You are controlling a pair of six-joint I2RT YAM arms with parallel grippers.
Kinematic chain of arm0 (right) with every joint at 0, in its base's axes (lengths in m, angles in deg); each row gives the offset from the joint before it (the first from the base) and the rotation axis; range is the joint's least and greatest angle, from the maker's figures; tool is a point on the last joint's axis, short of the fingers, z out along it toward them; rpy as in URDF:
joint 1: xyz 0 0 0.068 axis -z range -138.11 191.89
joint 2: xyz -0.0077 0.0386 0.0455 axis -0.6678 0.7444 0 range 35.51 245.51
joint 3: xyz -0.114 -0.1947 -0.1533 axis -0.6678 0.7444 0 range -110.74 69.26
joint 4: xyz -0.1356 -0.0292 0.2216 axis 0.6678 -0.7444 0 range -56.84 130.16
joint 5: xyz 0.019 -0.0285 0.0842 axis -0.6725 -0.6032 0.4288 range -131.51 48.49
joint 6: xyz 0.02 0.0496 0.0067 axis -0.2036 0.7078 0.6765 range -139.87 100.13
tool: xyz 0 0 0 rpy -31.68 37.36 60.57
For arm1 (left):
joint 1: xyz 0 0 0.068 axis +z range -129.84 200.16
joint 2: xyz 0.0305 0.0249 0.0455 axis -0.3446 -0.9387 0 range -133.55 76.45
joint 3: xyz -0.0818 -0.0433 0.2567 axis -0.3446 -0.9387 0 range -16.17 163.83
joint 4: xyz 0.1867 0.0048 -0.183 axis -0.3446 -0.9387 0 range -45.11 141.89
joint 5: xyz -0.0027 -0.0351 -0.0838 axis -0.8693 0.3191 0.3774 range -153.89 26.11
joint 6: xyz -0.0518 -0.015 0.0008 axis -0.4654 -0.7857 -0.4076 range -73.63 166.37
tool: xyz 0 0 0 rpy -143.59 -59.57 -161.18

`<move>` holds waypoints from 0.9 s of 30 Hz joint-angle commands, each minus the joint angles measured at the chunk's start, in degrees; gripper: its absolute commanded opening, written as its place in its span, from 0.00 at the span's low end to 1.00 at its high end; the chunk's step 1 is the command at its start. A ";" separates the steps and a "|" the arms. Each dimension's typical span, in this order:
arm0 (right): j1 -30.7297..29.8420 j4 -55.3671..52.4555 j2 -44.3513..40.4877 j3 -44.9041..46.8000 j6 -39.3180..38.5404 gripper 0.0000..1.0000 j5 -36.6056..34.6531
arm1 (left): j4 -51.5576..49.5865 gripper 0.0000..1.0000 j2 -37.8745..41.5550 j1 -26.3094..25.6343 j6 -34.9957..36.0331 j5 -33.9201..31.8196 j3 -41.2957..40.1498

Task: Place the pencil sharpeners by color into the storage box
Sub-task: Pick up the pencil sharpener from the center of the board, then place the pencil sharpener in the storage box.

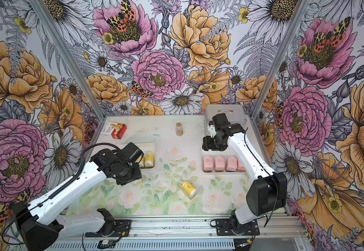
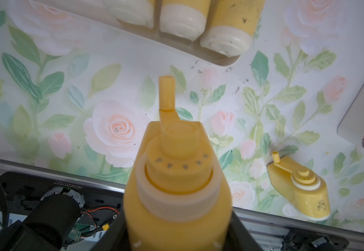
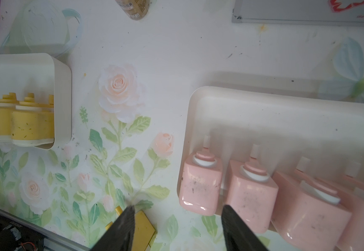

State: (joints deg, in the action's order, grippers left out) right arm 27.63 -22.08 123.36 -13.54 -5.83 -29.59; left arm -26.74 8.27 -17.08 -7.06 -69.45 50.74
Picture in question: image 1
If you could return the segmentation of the pink pencil sharpener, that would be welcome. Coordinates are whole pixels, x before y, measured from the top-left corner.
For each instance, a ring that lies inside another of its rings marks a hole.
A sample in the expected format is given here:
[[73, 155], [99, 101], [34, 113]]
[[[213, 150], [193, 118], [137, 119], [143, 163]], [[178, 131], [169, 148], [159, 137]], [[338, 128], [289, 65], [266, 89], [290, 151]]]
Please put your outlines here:
[[216, 172], [224, 172], [225, 171], [225, 159], [221, 156], [217, 156], [214, 158], [214, 170]]
[[205, 156], [203, 158], [203, 165], [202, 170], [206, 173], [213, 172], [214, 171], [214, 162], [213, 158], [210, 156]]
[[245, 172], [246, 169], [240, 160], [237, 160], [237, 172]]
[[235, 171], [237, 171], [237, 167], [238, 167], [237, 158], [236, 157], [233, 157], [233, 156], [229, 156], [227, 158], [227, 163], [226, 163], [225, 170], [227, 172], [235, 172]]

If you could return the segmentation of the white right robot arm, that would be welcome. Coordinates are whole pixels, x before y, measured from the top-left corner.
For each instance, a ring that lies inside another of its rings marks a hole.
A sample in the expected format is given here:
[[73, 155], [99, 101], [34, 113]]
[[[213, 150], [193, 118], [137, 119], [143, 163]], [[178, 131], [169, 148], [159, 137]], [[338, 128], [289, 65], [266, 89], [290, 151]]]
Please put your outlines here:
[[209, 122], [209, 136], [203, 137], [204, 151], [232, 150], [243, 164], [252, 180], [246, 193], [246, 202], [232, 211], [230, 225], [232, 232], [242, 235], [261, 216], [269, 213], [269, 222], [275, 210], [285, 207], [287, 177], [276, 173], [259, 155], [250, 143], [246, 130], [239, 123], [230, 123], [226, 114], [213, 116]]

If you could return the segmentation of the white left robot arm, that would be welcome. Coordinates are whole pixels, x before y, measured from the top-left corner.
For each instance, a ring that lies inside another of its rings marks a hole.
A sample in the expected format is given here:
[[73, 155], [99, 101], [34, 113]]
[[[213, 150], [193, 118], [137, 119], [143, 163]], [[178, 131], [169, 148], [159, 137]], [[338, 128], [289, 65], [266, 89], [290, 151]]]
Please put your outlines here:
[[134, 143], [119, 148], [111, 143], [102, 143], [104, 149], [85, 158], [82, 153], [80, 167], [70, 178], [32, 200], [11, 205], [16, 227], [23, 243], [30, 251], [44, 251], [60, 238], [85, 233], [110, 236], [116, 232], [117, 224], [112, 214], [104, 209], [73, 220], [61, 215], [73, 201], [89, 189], [108, 178], [123, 186], [142, 178], [140, 162], [143, 151]]

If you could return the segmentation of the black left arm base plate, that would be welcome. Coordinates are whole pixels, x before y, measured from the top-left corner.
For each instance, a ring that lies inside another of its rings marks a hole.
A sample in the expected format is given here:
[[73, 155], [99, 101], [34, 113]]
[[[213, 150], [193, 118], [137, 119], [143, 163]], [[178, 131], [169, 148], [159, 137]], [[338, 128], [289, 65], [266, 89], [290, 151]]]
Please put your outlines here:
[[128, 237], [131, 220], [114, 220], [106, 222], [97, 232], [85, 233], [85, 237]]

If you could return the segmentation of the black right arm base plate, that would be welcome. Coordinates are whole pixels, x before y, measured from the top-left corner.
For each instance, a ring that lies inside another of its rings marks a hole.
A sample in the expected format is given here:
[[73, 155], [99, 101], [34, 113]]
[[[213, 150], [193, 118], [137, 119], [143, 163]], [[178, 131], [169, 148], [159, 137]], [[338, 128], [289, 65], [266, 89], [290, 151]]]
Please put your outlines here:
[[213, 219], [210, 227], [215, 228], [217, 236], [257, 236], [260, 235], [256, 221], [240, 224], [233, 219]]

